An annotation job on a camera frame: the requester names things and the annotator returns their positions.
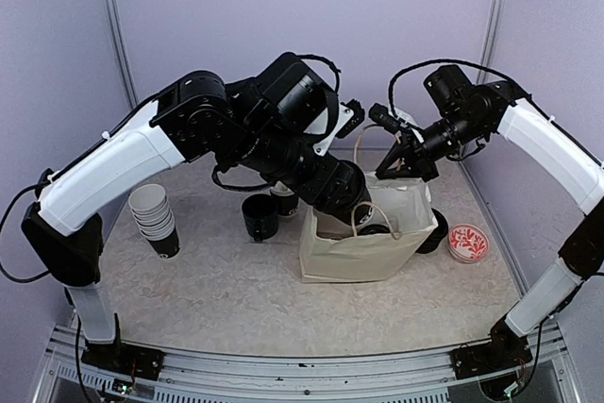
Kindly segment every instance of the black mug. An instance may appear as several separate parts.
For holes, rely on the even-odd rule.
[[[242,204],[243,219],[249,236],[261,243],[272,238],[279,229],[277,203],[266,193],[247,197]]]
[[[298,212],[299,197],[283,183],[278,182],[270,189],[271,197],[277,203],[277,214],[292,217]]]

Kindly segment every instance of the stack of cups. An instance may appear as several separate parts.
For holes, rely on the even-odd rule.
[[[141,234],[159,257],[174,257],[180,241],[165,189],[159,184],[145,184],[130,194],[128,205]]]

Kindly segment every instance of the black cup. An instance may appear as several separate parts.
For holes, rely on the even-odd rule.
[[[292,217],[298,212],[299,197],[292,191],[271,189],[271,197],[277,204],[277,214],[281,217]]]
[[[171,259],[180,251],[180,239],[178,233],[176,233],[176,228],[163,240],[151,241],[147,239],[147,241],[161,259]]]
[[[249,236],[261,243],[275,236],[279,229],[277,203],[266,193],[247,197],[242,204],[243,219]]]

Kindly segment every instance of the wall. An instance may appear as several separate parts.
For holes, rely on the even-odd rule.
[[[102,0],[0,0],[0,207],[47,167],[58,169],[126,114]],[[18,277],[43,270],[8,219],[0,259]],[[105,212],[106,222],[116,207]],[[53,325],[69,314],[51,277],[17,285],[0,278],[0,399],[25,401]]]
[[[601,158],[603,24],[602,0],[506,0],[493,63]],[[558,183],[511,144],[493,141],[468,168],[533,283],[579,223],[579,210]],[[604,279],[594,278],[561,316],[590,402],[604,395],[603,312]]]
[[[195,69],[230,81],[259,73],[285,50],[321,54],[343,70],[341,98],[386,101],[390,77],[424,59],[479,60],[490,0],[117,0],[140,98]],[[327,80],[332,75],[313,65]],[[418,121],[437,111],[421,81],[397,85]],[[372,130],[364,144],[390,144]]]

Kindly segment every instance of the marble tabletop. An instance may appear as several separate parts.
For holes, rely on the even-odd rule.
[[[384,152],[361,151],[372,170]],[[334,153],[350,159],[351,152]],[[451,226],[493,234],[456,164],[439,163],[429,183],[433,208]],[[401,352],[485,338],[518,292],[495,241],[479,263],[454,261],[446,241],[414,255],[391,279],[374,283],[300,282],[301,210],[275,237],[254,243],[243,225],[246,193],[210,180],[204,157],[151,179],[173,208],[182,249],[157,257],[125,207],[101,257],[103,282],[124,340],[194,351],[275,357]],[[259,178],[234,169],[224,178]]]

